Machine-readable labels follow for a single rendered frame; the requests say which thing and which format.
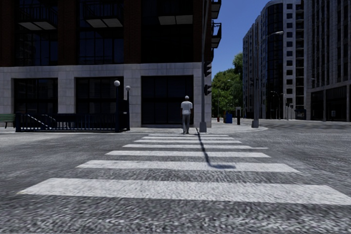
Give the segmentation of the red brick building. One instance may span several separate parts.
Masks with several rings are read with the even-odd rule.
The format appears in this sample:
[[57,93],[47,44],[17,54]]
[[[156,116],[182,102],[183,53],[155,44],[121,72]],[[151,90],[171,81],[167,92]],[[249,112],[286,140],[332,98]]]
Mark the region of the red brick building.
[[[221,40],[210,0],[205,86]],[[0,114],[15,113],[14,81],[55,78],[59,113],[75,111],[77,78],[122,77],[130,125],[178,126],[189,96],[201,121],[202,0],[0,0]],[[212,97],[205,92],[205,120]]]

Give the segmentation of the traffic light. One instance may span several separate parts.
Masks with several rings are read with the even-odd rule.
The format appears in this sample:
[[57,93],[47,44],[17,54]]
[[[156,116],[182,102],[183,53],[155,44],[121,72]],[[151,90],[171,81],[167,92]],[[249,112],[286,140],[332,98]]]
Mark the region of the traffic light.
[[207,132],[207,123],[205,120],[205,53],[207,44],[207,29],[210,10],[210,0],[202,0],[202,39],[201,39],[201,121],[199,124],[199,133]]

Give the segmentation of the dark stairway railing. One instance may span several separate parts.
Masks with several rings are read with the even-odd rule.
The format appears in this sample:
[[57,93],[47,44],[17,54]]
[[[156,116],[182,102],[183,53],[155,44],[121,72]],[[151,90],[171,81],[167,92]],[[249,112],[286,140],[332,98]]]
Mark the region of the dark stairway railing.
[[129,101],[123,94],[123,78],[77,78],[75,111],[59,113],[61,97],[55,78],[15,80],[17,132],[108,131],[130,129]]

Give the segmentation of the person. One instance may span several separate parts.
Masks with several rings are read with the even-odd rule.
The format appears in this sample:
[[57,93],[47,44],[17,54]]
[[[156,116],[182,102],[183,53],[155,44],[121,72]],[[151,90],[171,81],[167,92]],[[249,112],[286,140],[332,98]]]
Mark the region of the person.
[[183,134],[189,134],[190,119],[193,114],[193,104],[189,101],[189,96],[181,103],[180,113],[182,116]]

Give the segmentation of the grey concrete building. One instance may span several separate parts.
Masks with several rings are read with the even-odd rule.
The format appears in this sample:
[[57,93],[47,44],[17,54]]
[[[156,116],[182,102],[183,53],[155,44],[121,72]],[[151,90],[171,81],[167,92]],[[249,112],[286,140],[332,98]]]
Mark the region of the grey concrete building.
[[304,0],[308,120],[351,121],[351,0]]

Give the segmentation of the green bench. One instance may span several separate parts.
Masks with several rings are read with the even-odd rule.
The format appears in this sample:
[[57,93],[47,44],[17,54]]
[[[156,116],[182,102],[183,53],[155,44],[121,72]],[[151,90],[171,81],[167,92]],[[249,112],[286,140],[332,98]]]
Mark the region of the green bench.
[[0,114],[0,122],[5,123],[5,128],[7,128],[9,122],[15,127],[15,116],[15,114]]

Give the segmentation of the pale concrete building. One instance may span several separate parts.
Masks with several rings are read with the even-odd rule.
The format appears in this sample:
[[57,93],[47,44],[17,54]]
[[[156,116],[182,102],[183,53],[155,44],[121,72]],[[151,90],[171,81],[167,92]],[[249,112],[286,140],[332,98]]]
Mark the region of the pale concrete building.
[[303,0],[271,0],[243,38],[243,116],[254,117],[258,47],[259,119],[295,119],[305,109]]

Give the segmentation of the grey street lamp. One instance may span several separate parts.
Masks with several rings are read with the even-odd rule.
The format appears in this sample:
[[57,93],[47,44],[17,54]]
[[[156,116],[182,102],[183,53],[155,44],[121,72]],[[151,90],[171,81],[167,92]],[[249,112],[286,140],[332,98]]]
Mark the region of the grey street lamp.
[[260,109],[260,88],[262,87],[261,84],[259,84],[260,82],[260,78],[259,78],[259,58],[258,58],[258,47],[259,44],[257,44],[257,53],[256,53],[256,75],[255,78],[253,80],[253,84],[254,84],[254,117],[253,117],[253,121],[252,121],[252,128],[258,128],[259,127],[259,109]]

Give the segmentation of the trees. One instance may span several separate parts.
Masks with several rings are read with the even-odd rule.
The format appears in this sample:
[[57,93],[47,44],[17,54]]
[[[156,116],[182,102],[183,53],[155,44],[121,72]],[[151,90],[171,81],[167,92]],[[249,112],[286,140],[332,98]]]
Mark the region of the trees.
[[243,107],[243,54],[233,59],[233,68],[215,74],[212,80],[212,116],[224,111],[235,113],[235,108]]

